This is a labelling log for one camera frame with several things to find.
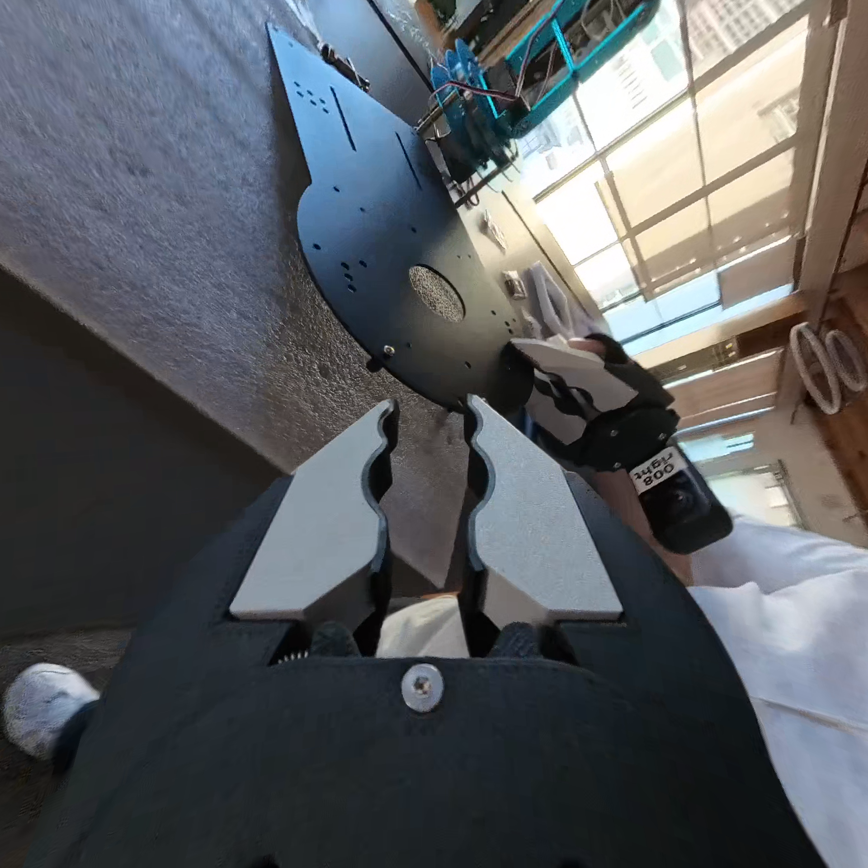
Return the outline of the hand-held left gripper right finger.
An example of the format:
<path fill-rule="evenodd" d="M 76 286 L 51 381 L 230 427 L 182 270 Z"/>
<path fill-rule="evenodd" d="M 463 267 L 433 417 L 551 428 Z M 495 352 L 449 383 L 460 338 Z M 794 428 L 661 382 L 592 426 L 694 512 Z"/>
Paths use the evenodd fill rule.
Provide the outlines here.
<path fill-rule="evenodd" d="M 494 623 L 617 621 L 622 603 L 559 463 L 482 397 L 466 407 L 484 471 L 468 527 L 482 613 Z"/>

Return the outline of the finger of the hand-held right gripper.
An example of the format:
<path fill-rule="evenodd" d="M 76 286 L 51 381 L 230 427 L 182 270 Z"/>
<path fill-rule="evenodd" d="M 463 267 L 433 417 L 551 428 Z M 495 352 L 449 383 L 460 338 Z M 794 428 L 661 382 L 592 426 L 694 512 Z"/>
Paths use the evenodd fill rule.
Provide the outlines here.
<path fill-rule="evenodd" d="M 511 348 L 541 373 L 566 384 L 591 384 L 607 373 L 602 357 L 592 349 L 579 349 L 563 340 L 511 339 Z"/>
<path fill-rule="evenodd" d="M 530 419 L 563 445 L 577 443 L 590 421 L 602 413 L 620 410 L 638 395 L 627 379 L 639 366 L 557 366 L 535 373 L 534 388 L 525 405 Z"/>

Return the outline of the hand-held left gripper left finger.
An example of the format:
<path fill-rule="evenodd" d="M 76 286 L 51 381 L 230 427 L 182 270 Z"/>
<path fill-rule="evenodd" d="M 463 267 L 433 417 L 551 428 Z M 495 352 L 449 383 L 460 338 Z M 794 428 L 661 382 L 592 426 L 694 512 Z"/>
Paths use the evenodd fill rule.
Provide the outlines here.
<path fill-rule="evenodd" d="M 251 622 L 363 623 L 377 609 L 398 404 L 375 405 L 293 472 L 229 606 Z"/>

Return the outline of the black metal base plate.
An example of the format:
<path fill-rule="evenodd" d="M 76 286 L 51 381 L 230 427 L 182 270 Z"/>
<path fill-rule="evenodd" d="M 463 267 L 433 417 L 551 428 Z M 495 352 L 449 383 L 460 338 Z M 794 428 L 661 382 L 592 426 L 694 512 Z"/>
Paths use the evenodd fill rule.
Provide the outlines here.
<path fill-rule="evenodd" d="M 326 303 L 375 370 L 450 410 L 475 394 L 512 413 L 534 380 L 509 344 L 518 315 L 428 148 L 288 33 L 266 27 L 311 178 L 299 242 Z"/>

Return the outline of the person's right forearm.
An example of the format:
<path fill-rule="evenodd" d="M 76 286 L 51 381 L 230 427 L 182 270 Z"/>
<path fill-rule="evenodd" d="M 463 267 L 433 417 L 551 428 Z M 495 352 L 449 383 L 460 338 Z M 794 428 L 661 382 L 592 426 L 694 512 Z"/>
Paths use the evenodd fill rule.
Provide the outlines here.
<path fill-rule="evenodd" d="M 638 493 L 628 472 L 592 472 L 590 485 L 620 517 L 662 559 L 685 587 L 693 586 L 691 556 L 679 555 L 661 545 L 652 533 Z"/>

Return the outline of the white foam block with hole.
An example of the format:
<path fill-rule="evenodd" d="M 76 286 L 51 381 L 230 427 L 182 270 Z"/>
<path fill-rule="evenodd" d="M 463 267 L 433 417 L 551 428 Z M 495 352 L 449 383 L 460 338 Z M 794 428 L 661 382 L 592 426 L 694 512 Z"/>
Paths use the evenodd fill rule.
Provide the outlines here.
<path fill-rule="evenodd" d="M 563 289 L 539 260 L 525 272 L 531 292 L 530 317 L 538 324 L 535 333 L 544 340 L 585 339 L 600 331 L 598 323 L 570 289 Z"/>

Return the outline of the large window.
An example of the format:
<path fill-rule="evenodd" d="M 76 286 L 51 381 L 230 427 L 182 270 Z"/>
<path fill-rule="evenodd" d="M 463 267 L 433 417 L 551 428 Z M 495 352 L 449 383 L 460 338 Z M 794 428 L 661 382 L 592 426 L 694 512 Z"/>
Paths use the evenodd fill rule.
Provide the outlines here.
<path fill-rule="evenodd" d="M 661 2 L 523 144 L 613 336 L 644 352 L 795 289 L 847 2 Z"/>

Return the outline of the person's grey shoe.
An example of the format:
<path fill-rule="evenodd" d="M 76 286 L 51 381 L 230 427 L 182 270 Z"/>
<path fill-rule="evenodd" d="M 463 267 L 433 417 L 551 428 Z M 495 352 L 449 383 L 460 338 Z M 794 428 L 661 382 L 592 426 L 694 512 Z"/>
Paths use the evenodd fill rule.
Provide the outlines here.
<path fill-rule="evenodd" d="M 8 741 L 31 758 L 54 759 L 61 738 L 101 695 L 76 670 L 53 663 L 24 669 L 7 688 L 2 721 Z"/>

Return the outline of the grey foam sheet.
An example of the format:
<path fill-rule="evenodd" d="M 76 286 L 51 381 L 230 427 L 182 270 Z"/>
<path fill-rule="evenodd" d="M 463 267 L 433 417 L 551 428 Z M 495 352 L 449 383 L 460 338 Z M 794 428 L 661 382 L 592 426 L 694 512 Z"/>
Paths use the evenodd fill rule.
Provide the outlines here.
<path fill-rule="evenodd" d="M 444 589 L 461 419 L 368 372 L 311 282 L 267 24 L 425 107 L 369 2 L 2 2 L 2 265 L 284 472 L 396 397 L 394 566 Z"/>

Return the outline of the small metal bracket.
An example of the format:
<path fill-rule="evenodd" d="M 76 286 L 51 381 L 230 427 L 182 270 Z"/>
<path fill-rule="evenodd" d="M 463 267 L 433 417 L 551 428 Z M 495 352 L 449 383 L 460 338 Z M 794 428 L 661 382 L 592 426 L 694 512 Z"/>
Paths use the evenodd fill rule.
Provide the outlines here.
<path fill-rule="evenodd" d="M 364 93 L 370 93 L 371 82 L 356 69 L 351 58 L 342 56 L 328 42 L 320 42 L 318 50 L 323 62 L 351 81 Z"/>

